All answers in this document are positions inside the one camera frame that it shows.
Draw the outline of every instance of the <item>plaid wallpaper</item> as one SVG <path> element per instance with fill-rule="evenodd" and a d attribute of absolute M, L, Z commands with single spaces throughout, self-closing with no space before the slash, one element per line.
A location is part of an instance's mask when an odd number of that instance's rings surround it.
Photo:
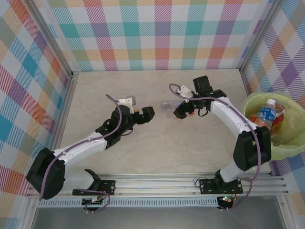
<path fill-rule="evenodd" d="M 68 77 L 22 1 L 0 5 L 0 229 L 14 229 L 25 175 L 51 142 Z"/>
<path fill-rule="evenodd" d="M 244 81 L 249 93 L 281 91 L 305 109 L 305 0 L 286 0 L 260 44 Z M 289 182 L 295 219 L 305 228 L 305 152 L 273 162 Z"/>
<path fill-rule="evenodd" d="M 47 1 L 81 71 L 236 68 L 272 0 Z M 261 5 L 266 10 L 257 15 Z"/>

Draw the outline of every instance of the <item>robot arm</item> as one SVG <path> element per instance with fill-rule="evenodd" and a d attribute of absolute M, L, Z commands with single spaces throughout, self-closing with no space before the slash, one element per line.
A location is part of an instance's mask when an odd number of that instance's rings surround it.
<path fill-rule="evenodd" d="M 152 107 L 145 107 L 142 109 L 142 114 L 139 111 L 134 111 L 132 105 L 134 98 L 126 98 L 119 100 L 119 107 L 122 113 L 122 122 L 119 128 L 111 135 L 119 123 L 119 110 L 116 108 L 111 115 L 111 118 L 106 120 L 102 126 L 97 128 L 87 138 L 61 149 L 50 151 L 48 148 L 41 150 L 35 161 L 33 162 L 26 178 L 33 185 L 33 187 L 41 192 L 44 175 L 50 163 L 59 157 L 52 164 L 47 180 L 45 183 L 45 190 L 43 192 L 44 199 L 50 199 L 57 195 L 62 189 L 70 190 L 74 188 L 83 188 L 89 190 L 99 190 L 101 188 L 100 179 L 96 174 L 86 169 L 92 177 L 65 177 L 65 170 L 71 168 L 74 164 L 83 160 L 84 158 L 101 152 L 113 146 L 120 141 L 121 136 L 133 130 L 135 124 L 144 124 L 150 122 L 154 117 L 154 110 Z"/>
<path fill-rule="evenodd" d="M 211 111 L 213 114 L 217 115 L 237 139 L 233 161 L 225 168 L 216 172 L 214 180 L 218 189 L 221 191 L 245 171 L 258 164 L 258 153 L 256 146 L 253 145 L 254 137 L 249 126 L 254 130 L 259 140 L 261 164 L 271 160 L 270 131 L 268 128 L 258 127 L 248 120 L 231 104 L 223 91 L 214 91 L 209 84 L 207 76 L 196 78 L 193 80 L 193 83 L 197 93 L 192 92 L 184 85 L 178 88 L 176 93 L 187 98 L 198 98 L 198 100 L 185 99 L 174 111 L 175 116 L 184 119 L 187 116 L 186 113 L 191 114 L 195 109 L 206 108 L 207 111 Z M 204 99 L 204 97 L 212 97 L 217 100 Z"/>

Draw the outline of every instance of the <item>plastic bottle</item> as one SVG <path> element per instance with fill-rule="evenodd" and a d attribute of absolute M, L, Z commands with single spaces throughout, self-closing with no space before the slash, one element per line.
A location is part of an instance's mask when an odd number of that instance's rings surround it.
<path fill-rule="evenodd" d="M 259 109 L 255 124 L 258 126 L 267 126 L 267 128 L 270 130 L 272 127 L 272 122 L 276 118 L 276 114 L 275 100 L 268 99 L 266 105 Z"/>

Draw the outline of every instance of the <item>purple cable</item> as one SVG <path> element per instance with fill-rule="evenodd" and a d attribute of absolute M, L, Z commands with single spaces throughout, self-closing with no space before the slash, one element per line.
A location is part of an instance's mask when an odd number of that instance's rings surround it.
<path fill-rule="evenodd" d="M 101 193 L 101 194 L 106 195 L 106 196 L 108 197 L 108 201 L 107 201 L 107 203 L 105 204 L 105 206 L 100 207 L 100 208 L 98 208 L 98 209 L 95 210 L 95 211 L 91 211 L 91 213 L 97 213 L 97 212 L 99 212 L 99 211 L 102 211 L 103 209 L 105 209 L 105 208 L 107 207 L 107 205 L 110 204 L 110 195 L 109 195 L 107 192 L 93 191 L 93 190 L 85 190 L 85 189 L 79 189 L 79 190 L 80 190 L 80 191 L 83 191 L 83 192 Z M 89 210 L 87 209 L 87 206 L 88 206 L 88 204 L 85 205 L 85 209 L 86 209 L 87 212 L 89 212 Z"/>
<path fill-rule="evenodd" d="M 258 138 L 256 136 L 256 133 L 254 131 L 254 129 L 248 124 L 248 121 L 233 107 L 231 107 L 228 103 L 220 100 L 220 99 L 217 99 L 217 98 L 214 98 L 214 97 L 201 97 L 201 98 L 187 98 L 187 97 L 183 97 L 179 94 L 177 94 L 173 89 L 172 89 L 172 86 L 176 86 L 179 88 L 179 90 L 181 90 L 181 87 L 175 83 L 171 83 L 169 85 L 169 88 L 170 88 L 170 91 L 176 95 L 177 97 L 179 98 L 182 98 L 182 99 L 187 99 L 187 100 L 191 100 L 191 101 L 196 101 L 196 100 L 203 100 L 203 99 L 210 99 L 210 100 L 214 100 L 214 101 L 218 101 L 222 104 L 224 104 L 225 106 L 229 107 L 250 129 L 254 139 L 255 139 L 255 142 L 256 142 L 256 149 L 257 149 L 257 170 L 256 170 L 256 174 L 254 175 L 253 178 L 249 178 L 249 177 L 243 177 L 243 178 L 240 178 L 242 180 L 245 180 L 247 182 L 250 182 L 250 187 L 249 187 L 249 191 L 247 192 L 247 194 L 245 195 L 245 197 L 243 198 L 243 200 L 241 200 L 237 205 L 234 206 L 237 207 L 239 206 L 250 194 L 251 192 L 251 189 L 252 189 L 252 182 L 259 176 L 259 173 L 260 173 L 260 170 L 261 170 L 261 162 L 262 162 L 262 159 L 261 159 L 261 148 L 259 146 L 259 141 L 258 141 Z"/>
<path fill-rule="evenodd" d="M 112 135 L 114 132 L 116 132 L 116 131 L 119 129 L 119 127 L 120 127 L 120 125 L 121 125 L 121 123 L 122 123 L 122 111 L 121 111 L 121 109 L 120 109 L 120 106 L 119 106 L 118 103 L 117 103 L 118 101 L 117 101 L 117 100 L 114 100 L 114 99 L 113 99 L 110 95 L 108 95 L 108 94 L 106 94 L 106 97 L 107 97 L 108 99 L 110 99 L 111 101 L 113 101 L 114 104 L 116 105 L 116 107 L 118 108 L 118 111 L 119 111 L 119 122 L 118 122 L 118 125 L 114 128 L 114 130 L 112 130 L 111 132 L 107 133 L 106 135 L 103 135 L 103 136 L 101 136 L 101 137 L 93 138 L 93 139 L 91 139 L 90 141 L 100 140 L 100 139 L 103 139 L 103 138 L 105 138 L 105 137 L 108 137 L 108 136 Z M 75 147 L 78 147 L 78 146 L 80 146 L 80 145 L 82 145 L 82 144 L 84 144 L 84 143 L 90 142 L 90 141 L 89 141 L 89 140 L 80 141 L 80 142 L 78 142 L 78 143 L 76 143 L 76 144 L 74 144 L 74 145 L 71 145 L 69 148 L 67 148 L 67 149 L 66 149 L 65 151 L 63 151 L 63 152 L 68 153 L 70 150 L 74 149 Z M 58 154 L 58 155 L 51 161 L 51 163 L 49 164 L 49 166 L 48 166 L 48 168 L 47 168 L 47 170 L 46 170 L 46 172 L 45 172 L 45 174 L 44 174 L 44 177 L 43 177 L 43 180 L 42 180 L 42 185 L 41 185 L 41 191 L 40 191 L 39 201 L 41 201 L 41 200 L 43 199 L 43 193 L 44 193 L 44 189 L 45 189 L 45 185 L 46 185 L 46 181 L 47 181 L 47 177 L 48 177 L 49 171 L 50 171 L 52 165 L 54 164 L 54 162 L 55 162 L 57 159 L 59 159 L 59 158 L 63 155 L 63 152 L 61 152 L 60 154 Z"/>

